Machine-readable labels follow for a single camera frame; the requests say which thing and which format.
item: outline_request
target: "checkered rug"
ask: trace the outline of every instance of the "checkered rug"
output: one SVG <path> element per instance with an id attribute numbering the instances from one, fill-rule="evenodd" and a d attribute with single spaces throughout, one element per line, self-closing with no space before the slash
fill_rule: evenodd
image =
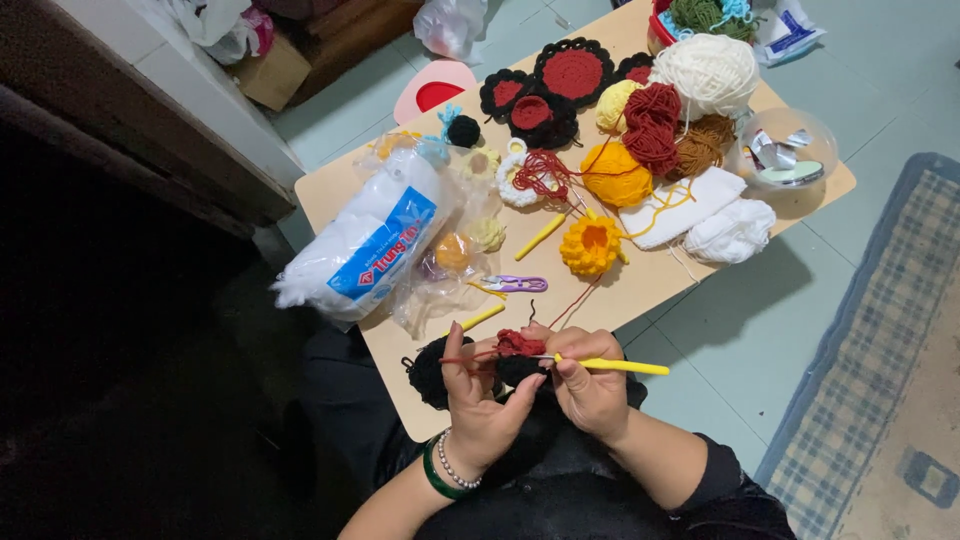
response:
<path id="1" fill-rule="evenodd" d="M 799 538 L 960 537 L 958 254 L 960 163 L 917 154 L 757 473 Z"/>

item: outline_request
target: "black sleeve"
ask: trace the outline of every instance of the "black sleeve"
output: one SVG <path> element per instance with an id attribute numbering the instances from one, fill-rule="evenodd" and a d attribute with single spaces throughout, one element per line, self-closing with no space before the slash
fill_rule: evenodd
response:
<path id="1" fill-rule="evenodd" d="M 693 495 L 673 512 L 684 540 L 796 540 L 786 510 L 741 469 L 733 450 L 701 433 L 707 468 Z"/>

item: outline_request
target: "white wall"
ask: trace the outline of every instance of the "white wall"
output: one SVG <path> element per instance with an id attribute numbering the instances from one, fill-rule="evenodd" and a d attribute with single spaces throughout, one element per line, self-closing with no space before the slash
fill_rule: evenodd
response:
<path id="1" fill-rule="evenodd" d="M 303 166 L 270 121 L 157 0 L 54 0 L 121 58 L 280 185 Z"/>

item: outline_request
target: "low table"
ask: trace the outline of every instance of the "low table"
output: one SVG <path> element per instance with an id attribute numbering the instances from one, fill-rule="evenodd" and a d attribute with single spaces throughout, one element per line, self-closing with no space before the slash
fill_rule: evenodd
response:
<path id="1" fill-rule="evenodd" d="M 619 63 L 623 58 L 647 50 L 647 21 L 651 10 L 652 6 L 649 2 L 636 0 L 594 21 L 571 34 L 570 37 L 583 36 L 597 39 L 610 51 L 613 61 Z M 532 72 L 539 52 L 514 64 L 513 69 Z M 451 99 L 450 103 L 463 107 L 463 114 L 483 122 L 486 115 L 480 111 L 478 90 L 479 86 L 468 89 Z M 437 109 L 443 107 L 445 104 L 439 105 Z M 750 100 L 750 107 L 760 111 L 785 107 L 785 104 L 768 85 L 760 82 Z M 399 126 L 395 131 L 438 133 L 441 123 L 437 119 L 437 109 Z M 603 144 L 607 139 L 607 136 L 596 128 L 593 108 L 583 111 L 579 120 L 579 140 L 583 143 L 583 148 L 572 147 L 559 153 L 564 163 L 571 168 L 579 165 L 590 148 Z M 486 145 L 497 150 L 501 155 L 506 155 L 510 129 L 504 124 L 495 122 L 481 124 L 481 127 Z M 362 182 L 353 173 L 352 163 L 367 150 L 363 147 L 357 148 L 297 181 L 294 188 L 315 233 L 319 233 L 327 223 L 333 220 L 350 197 L 360 189 Z M 856 180 L 850 169 L 840 163 L 829 178 L 818 186 L 802 191 L 798 195 L 768 201 L 778 217 L 772 234 L 781 233 L 814 210 L 836 200 L 853 189 L 855 184 Z M 583 190 L 580 191 L 585 197 L 588 196 Z M 588 200 L 588 203 L 599 212 L 601 207 L 599 202 Z M 555 215 L 554 212 L 530 211 L 529 208 L 521 212 L 511 207 L 504 207 L 500 212 L 499 219 L 507 227 L 507 239 L 499 252 L 500 273 L 513 276 L 542 276 L 549 281 L 550 288 L 536 295 L 528 293 L 510 295 L 506 302 L 506 310 L 468 332 L 470 336 L 490 337 L 500 329 L 518 329 L 526 325 L 530 317 L 531 298 L 536 298 L 538 320 L 549 324 L 593 280 L 593 278 L 582 278 L 571 274 L 560 259 L 558 250 L 561 237 L 573 223 L 573 217 L 568 217 L 566 225 L 551 234 L 522 261 L 514 261 L 513 254 L 533 238 L 534 234 Z M 684 261 L 697 280 L 702 280 L 724 266 L 701 264 L 688 258 L 681 253 L 681 250 L 675 251 L 677 257 Z M 631 242 L 624 242 L 624 252 L 630 258 L 630 264 L 615 263 L 613 269 L 603 276 L 585 300 L 558 323 L 557 328 L 580 326 L 590 331 L 615 330 L 694 284 L 684 267 L 665 249 L 641 252 Z M 417 348 L 440 337 L 449 329 L 451 318 L 464 321 L 498 303 L 500 300 L 491 296 L 480 309 L 453 313 L 443 319 L 431 320 L 426 327 L 427 337 L 421 341 L 412 339 L 406 331 L 390 320 L 372 320 L 368 317 L 360 322 L 360 330 L 370 347 L 373 360 L 386 383 L 400 419 L 415 441 L 424 441 L 449 426 L 449 413 L 436 410 L 420 400 L 420 394 L 410 386 L 407 380 L 407 374 L 400 359 L 403 356 L 414 357 Z M 658 360 L 652 357 L 631 359 L 658 363 Z"/>

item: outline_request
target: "tile floor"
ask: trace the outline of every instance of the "tile floor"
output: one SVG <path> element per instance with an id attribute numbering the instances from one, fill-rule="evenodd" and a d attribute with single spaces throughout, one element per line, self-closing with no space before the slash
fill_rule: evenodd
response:
<path id="1" fill-rule="evenodd" d="M 610 0 L 491 0 L 479 40 L 482 80 L 611 10 Z M 960 3 L 803 0 L 828 34 L 806 58 L 763 70 L 793 107 L 833 129 L 857 188 L 775 238 L 761 255 L 620 329 L 632 359 L 669 364 L 650 378 L 646 410 L 701 430 L 756 469 L 813 358 L 907 158 L 960 160 Z M 276 127 L 309 169 L 392 129 L 398 94 L 431 57 L 404 36 Z M 295 247 L 302 216 L 281 225 Z"/>

